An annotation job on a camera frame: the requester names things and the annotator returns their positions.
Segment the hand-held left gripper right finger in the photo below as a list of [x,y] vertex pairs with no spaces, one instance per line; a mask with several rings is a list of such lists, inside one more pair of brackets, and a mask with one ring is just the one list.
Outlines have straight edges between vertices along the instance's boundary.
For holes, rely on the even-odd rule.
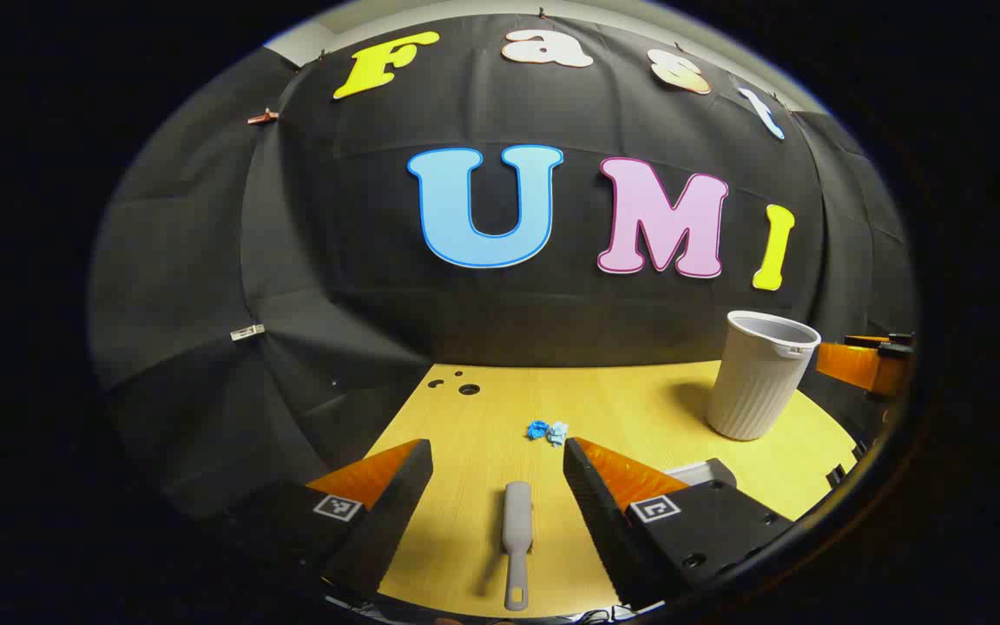
[[722,468],[687,482],[571,437],[562,470],[616,597],[632,609],[705,590],[793,526]]

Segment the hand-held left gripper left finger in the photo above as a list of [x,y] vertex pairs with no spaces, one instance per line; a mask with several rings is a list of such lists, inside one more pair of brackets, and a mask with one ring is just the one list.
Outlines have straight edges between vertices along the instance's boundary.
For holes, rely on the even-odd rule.
[[222,539],[298,589],[376,595],[433,472],[416,438],[305,485],[271,484],[222,511]]

